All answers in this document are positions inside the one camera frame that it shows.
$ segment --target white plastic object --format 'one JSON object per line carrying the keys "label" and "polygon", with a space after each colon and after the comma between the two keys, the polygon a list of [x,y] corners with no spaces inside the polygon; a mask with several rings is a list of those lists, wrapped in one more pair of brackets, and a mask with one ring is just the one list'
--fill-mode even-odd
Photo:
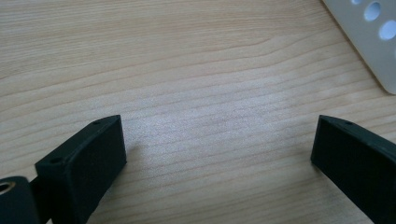
{"label": "white plastic object", "polygon": [[396,0],[323,0],[388,92],[396,94]]}

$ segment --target mounting hole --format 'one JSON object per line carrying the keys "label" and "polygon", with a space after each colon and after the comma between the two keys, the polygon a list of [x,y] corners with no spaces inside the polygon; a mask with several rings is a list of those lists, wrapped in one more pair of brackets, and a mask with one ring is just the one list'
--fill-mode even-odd
{"label": "mounting hole", "polygon": [[52,164],[56,164],[62,161],[61,157],[57,157],[57,158],[53,158],[52,160],[50,160],[49,162]]}
{"label": "mounting hole", "polygon": [[381,14],[381,5],[377,2],[373,2],[364,10],[364,19],[367,21],[375,21]]}
{"label": "mounting hole", "polygon": [[0,183],[0,195],[9,192],[14,187],[15,187],[15,182]]}
{"label": "mounting hole", "polygon": [[361,3],[361,0],[350,0],[353,5],[358,5]]}
{"label": "mounting hole", "polygon": [[379,28],[379,37],[390,40],[396,36],[396,21],[387,21]]}

